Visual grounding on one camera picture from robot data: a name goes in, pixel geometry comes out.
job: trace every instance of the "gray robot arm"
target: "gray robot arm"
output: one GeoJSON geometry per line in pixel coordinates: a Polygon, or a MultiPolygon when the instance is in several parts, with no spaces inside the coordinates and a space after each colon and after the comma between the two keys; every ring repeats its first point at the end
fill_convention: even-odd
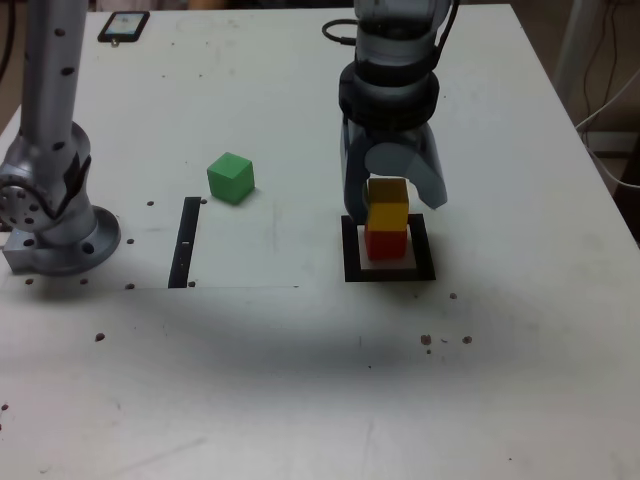
{"type": "Polygon", "coordinates": [[[356,0],[355,59],[340,77],[339,101],[344,202],[357,224],[366,222],[371,173],[409,179],[431,208],[447,201],[427,122],[439,93],[433,70],[458,5],[459,0],[356,0]]]}
{"type": "Polygon", "coordinates": [[[86,192],[89,138],[72,121],[87,0],[31,0],[20,130],[0,165],[0,215],[14,272],[68,275],[116,249],[120,229],[86,192]]]}

